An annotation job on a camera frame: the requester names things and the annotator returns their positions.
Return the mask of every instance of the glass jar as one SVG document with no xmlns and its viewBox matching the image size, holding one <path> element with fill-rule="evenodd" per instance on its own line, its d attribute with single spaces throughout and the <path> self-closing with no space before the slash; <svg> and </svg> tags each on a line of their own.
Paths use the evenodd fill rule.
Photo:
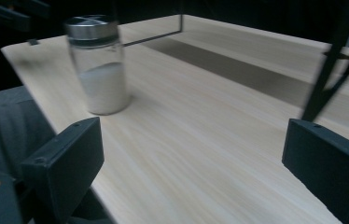
<svg viewBox="0 0 349 224">
<path fill-rule="evenodd" d="M 118 24 L 105 15 L 65 22 L 70 55 L 92 114 L 113 114 L 129 102 Z"/>
</svg>

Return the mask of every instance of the metal lid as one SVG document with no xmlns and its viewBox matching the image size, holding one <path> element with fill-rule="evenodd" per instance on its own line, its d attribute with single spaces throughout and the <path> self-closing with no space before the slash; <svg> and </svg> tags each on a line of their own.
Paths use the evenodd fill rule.
<svg viewBox="0 0 349 224">
<path fill-rule="evenodd" d="M 119 39 L 118 25 L 106 15 L 73 17 L 64 23 L 69 42 L 80 47 L 101 46 Z"/>
</svg>

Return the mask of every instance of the circular hole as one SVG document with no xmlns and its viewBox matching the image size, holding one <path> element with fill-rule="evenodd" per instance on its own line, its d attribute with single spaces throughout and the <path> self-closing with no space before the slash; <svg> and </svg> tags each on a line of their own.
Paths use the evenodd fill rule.
<svg viewBox="0 0 349 224">
<path fill-rule="evenodd" d="M 39 158 L 35 159 L 35 163 L 44 163 L 44 162 L 46 162 L 46 158 L 39 157 Z"/>
</svg>

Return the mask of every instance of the table surface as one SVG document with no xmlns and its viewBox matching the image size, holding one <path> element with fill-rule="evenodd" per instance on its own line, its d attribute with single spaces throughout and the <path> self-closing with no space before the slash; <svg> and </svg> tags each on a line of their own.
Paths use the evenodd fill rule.
<svg viewBox="0 0 349 224">
<path fill-rule="evenodd" d="M 121 25 L 121 38 L 177 22 Z M 101 117 L 105 164 L 93 182 L 114 219 L 340 223 L 281 163 L 288 120 L 300 116 L 327 49 L 191 16 L 182 34 L 127 47 L 132 101 Z M 63 36 L 2 51 L 57 133 L 93 117 Z M 316 122 L 349 138 L 349 82 Z"/>
</svg>

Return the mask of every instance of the white powder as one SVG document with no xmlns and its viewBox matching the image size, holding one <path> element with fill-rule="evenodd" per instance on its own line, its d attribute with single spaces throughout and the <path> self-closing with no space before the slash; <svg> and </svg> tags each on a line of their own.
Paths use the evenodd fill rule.
<svg viewBox="0 0 349 224">
<path fill-rule="evenodd" d="M 93 114 L 107 115 L 128 104 L 122 63 L 107 63 L 79 75 L 87 94 L 88 109 Z"/>
</svg>

